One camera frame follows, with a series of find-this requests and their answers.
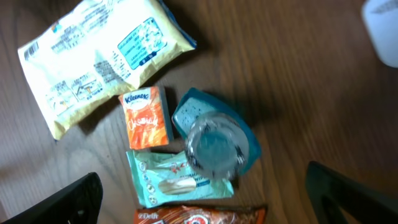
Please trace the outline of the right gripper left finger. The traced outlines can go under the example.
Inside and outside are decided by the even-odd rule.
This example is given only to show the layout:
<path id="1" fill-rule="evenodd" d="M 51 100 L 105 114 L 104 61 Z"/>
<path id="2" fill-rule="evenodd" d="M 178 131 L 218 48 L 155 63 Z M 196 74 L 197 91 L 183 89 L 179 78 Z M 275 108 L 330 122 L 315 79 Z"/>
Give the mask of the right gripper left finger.
<path id="1" fill-rule="evenodd" d="M 99 175 L 90 172 L 5 223 L 96 224 L 103 199 Z"/>

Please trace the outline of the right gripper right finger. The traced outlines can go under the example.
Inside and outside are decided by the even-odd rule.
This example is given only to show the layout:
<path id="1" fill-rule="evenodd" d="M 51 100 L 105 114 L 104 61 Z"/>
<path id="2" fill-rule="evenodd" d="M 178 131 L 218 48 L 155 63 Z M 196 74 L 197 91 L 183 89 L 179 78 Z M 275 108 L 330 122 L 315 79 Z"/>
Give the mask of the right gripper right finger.
<path id="1" fill-rule="evenodd" d="M 316 162 L 308 163 L 305 188 L 319 223 L 397 223 L 397 200 Z"/>

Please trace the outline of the light blue wipes packet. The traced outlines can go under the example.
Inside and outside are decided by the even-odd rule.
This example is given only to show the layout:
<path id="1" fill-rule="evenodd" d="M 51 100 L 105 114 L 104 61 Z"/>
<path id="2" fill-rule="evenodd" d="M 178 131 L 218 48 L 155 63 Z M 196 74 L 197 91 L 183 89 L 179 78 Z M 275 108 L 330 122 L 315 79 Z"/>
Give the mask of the light blue wipes packet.
<path id="1" fill-rule="evenodd" d="M 185 154 L 128 151 L 126 153 L 140 205 L 153 208 L 164 203 L 230 198 L 228 180 L 211 180 L 189 166 Z"/>

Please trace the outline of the red Top chocolate bar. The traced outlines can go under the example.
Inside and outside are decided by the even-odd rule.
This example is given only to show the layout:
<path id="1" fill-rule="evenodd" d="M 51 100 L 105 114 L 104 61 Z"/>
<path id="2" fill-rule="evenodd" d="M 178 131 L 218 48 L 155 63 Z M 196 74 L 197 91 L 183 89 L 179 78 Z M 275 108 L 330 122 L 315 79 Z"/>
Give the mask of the red Top chocolate bar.
<path id="1" fill-rule="evenodd" d="M 172 206 L 137 209 L 134 224 L 262 224 L 267 207 Z"/>

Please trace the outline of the small orange tissue pack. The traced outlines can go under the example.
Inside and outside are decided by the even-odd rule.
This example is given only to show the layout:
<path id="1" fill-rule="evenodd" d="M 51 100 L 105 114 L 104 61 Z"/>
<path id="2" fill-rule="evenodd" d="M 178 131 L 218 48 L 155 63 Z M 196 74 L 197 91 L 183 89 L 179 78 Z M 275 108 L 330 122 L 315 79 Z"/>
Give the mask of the small orange tissue pack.
<path id="1" fill-rule="evenodd" d="M 174 139 L 163 87 L 140 88 L 118 99 L 124 110 L 131 149 L 165 146 Z"/>

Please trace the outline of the blue mouthwash bottle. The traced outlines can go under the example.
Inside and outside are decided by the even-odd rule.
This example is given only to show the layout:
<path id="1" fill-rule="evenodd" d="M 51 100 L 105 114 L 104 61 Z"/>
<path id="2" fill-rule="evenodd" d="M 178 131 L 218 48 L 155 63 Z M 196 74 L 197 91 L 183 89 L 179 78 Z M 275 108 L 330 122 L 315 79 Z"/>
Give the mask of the blue mouthwash bottle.
<path id="1" fill-rule="evenodd" d="M 185 140 L 188 164 L 209 179 L 244 175 L 261 155 L 261 146 L 242 117 L 196 88 L 184 94 L 172 122 Z"/>

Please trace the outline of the white printed refill pouch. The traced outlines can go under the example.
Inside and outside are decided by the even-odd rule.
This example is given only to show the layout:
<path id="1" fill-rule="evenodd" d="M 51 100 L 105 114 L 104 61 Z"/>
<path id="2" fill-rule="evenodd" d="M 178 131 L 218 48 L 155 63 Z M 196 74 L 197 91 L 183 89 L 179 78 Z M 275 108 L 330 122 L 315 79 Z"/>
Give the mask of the white printed refill pouch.
<path id="1" fill-rule="evenodd" d="M 197 46 L 160 0 L 82 1 L 19 48 L 54 139 Z"/>

